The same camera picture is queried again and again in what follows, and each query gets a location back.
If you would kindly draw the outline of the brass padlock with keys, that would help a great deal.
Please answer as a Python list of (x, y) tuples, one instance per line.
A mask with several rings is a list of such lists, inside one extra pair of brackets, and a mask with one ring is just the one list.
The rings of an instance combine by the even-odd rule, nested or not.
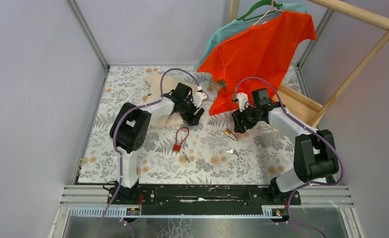
[(238, 141), (238, 137), (230, 129), (227, 129), (224, 134), (230, 138), (232, 141)]

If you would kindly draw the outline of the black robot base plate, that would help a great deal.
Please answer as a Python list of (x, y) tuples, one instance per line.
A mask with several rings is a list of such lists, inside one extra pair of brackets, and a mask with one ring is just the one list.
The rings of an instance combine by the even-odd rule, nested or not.
[(155, 207), (213, 206), (225, 210), (232, 207), (272, 206), (287, 208), (301, 205), (298, 192), (277, 192), (271, 185), (198, 185), (198, 184), (145, 184), (138, 183), (138, 197), (120, 200), (113, 196), (115, 181), (103, 185), (108, 191), (107, 202), (114, 205)]

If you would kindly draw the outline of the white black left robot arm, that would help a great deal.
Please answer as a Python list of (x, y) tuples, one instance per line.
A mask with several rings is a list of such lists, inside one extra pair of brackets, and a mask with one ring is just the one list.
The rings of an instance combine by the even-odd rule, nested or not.
[(146, 139), (150, 122), (179, 114), (189, 126), (197, 126), (205, 112), (201, 104), (207, 97), (201, 88), (192, 92), (189, 86), (178, 83), (175, 89), (155, 101), (139, 106), (130, 102), (122, 105), (110, 129), (113, 148), (118, 153), (114, 197), (127, 204), (135, 202), (138, 197), (137, 155)]

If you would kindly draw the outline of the red cable lock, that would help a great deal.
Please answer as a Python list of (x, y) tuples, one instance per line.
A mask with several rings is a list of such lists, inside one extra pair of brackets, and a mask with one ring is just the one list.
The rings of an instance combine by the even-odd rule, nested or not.
[[(185, 136), (180, 136), (179, 134), (180, 134), (181, 132), (183, 132), (183, 131), (186, 132)], [(172, 147), (172, 151), (173, 151), (173, 152), (177, 152), (177, 153), (180, 152), (181, 147), (182, 147), (182, 145), (185, 143), (185, 141), (186, 141), (186, 139), (188, 138), (189, 134), (190, 134), (190, 130), (189, 130), (188, 127), (181, 127), (181, 128), (179, 128), (179, 129), (176, 131), (176, 133), (175, 133), (175, 141), (174, 141), (174, 145), (173, 145), (173, 147)]]

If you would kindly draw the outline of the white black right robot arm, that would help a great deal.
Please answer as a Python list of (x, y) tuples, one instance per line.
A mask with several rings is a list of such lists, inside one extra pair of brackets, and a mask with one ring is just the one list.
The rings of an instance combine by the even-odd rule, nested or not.
[(309, 127), (281, 101), (273, 102), (265, 88), (253, 91), (252, 95), (252, 100), (245, 93), (237, 93), (233, 97), (232, 100), (239, 106), (231, 114), (234, 131), (245, 133), (264, 121), (278, 129), (294, 145), (293, 168), (271, 182), (268, 197), (272, 203), (281, 204), (288, 198), (289, 191), (339, 171), (333, 134), (329, 130)]

